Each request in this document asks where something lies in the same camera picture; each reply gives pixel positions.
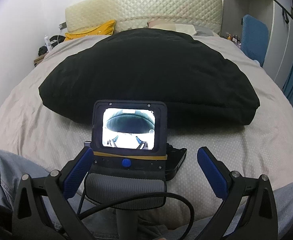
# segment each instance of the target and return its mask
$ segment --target screen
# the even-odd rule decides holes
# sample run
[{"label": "screen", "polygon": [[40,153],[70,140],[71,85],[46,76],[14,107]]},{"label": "screen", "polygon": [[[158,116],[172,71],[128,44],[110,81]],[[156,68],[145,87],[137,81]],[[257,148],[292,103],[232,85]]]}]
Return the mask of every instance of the screen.
[{"label": "screen", "polygon": [[155,136],[154,124],[153,111],[108,108],[103,114],[102,145],[152,150]]}]

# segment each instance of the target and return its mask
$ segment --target blue jeans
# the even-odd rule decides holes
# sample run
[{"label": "blue jeans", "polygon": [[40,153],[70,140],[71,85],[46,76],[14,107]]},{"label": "blue jeans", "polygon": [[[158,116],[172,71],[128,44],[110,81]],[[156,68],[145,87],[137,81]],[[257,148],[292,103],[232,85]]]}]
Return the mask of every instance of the blue jeans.
[{"label": "blue jeans", "polygon": [[[13,209],[16,190],[21,176],[25,173],[30,174],[33,178],[45,177],[48,175],[48,172],[37,164],[18,155],[0,150],[0,205]],[[293,183],[275,190],[274,197],[277,206],[279,225],[278,236],[280,239],[293,224]],[[59,228],[61,225],[55,216],[50,201],[47,197],[43,197],[43,200],[53,224],[56,228]],[[76,194],[68,201],[76,212],[79,206],[80,196]],[[84,200],[82,212],[92,207],[94,207],[94,204]],[[235,229],[243,209],[244,205],[241,205],[238,208],[238,211],[226,234],[231,233]],[[193,240],[202,231],[210,219],[211,217],[196,221],[190,233],[186,237],[186,240]],[[118,239],[116,214],[114,209],[102,210],[85,218],[82,222],[89,231],[94,233],[94,236],[97,239]],[[164,225],[154,226],[148,221],[139,219],[138,238],[140,240],[149,240],[165,237],[167,240],[176,240],[183,234],[185,229],[186,226],[183,226],[177,228],[176,230],[169,231]]]}]

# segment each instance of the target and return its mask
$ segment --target ribbed gray grip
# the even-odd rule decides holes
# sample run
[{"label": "ribbed gray grip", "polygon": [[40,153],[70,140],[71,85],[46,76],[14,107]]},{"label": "ribbed gray grip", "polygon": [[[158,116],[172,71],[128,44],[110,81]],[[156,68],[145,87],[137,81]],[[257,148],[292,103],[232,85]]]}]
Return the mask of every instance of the ribbed gray grip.
[{"label": "ribbed gray grip", "polygon": [[[107,203],[141,193],[165,192],[164,182],[160,179],[120,178],[90,173],[86,179],[86,194],[98,203]],[[121,209],[152,209],[164,204],[165,198],[145,198],[114,206]]]}]

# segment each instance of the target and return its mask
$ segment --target screw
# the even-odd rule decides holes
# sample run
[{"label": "screw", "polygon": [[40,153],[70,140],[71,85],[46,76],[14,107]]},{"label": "screw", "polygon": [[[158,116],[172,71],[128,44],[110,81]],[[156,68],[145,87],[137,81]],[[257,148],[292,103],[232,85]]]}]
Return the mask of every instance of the screw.
[{"label": "screw", "polygon": [[269,178],[265,174],[262,174],[261,179],[263,179],[264,181],[267,181]]},{"label": "screw", "polygon": [[56,177],[57,175],[59,175],[59,171],[58,170],[51,171],[50,175],[52,177]]},{"label": "screw", "polygon": [[24,174],[23,176],[22,176],[22,180],[27,180],[29,178],[29,175],[28,174]]},{"label": "screw", "polygon": [[240,173],[238,171],[232,171],[231,174],[235,178],[238,178],[240,176]]}]

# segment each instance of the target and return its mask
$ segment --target quilted headboard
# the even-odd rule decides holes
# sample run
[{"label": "quilted headboard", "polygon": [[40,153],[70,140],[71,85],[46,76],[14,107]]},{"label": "quilted headboard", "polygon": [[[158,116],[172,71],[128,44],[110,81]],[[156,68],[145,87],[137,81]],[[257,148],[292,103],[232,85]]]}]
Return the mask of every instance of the quilted headboard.
[{"label": "quilted headboard", "polygon": [[150,20],[207,27],[220,33],[222,0],[85,0],[65,9],[70,33],[115,19],[115,31],[144,28]]}]

